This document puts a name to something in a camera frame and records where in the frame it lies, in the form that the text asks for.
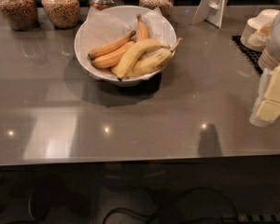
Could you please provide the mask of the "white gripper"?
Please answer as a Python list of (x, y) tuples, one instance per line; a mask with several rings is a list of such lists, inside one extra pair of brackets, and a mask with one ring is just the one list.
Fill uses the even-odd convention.
[(265, 68), (259, 82), (259, 96), (254, 103), (250, 123), (267, 127), (280, 117), (280, 65), (274, 70)]

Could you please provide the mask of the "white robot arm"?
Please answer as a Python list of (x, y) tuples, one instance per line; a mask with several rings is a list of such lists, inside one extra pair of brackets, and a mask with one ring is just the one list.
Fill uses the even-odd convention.
[(258, 65), (262, 70), (250, 123), (267, 127), (280, 117), (280, 11), (273, 19)]

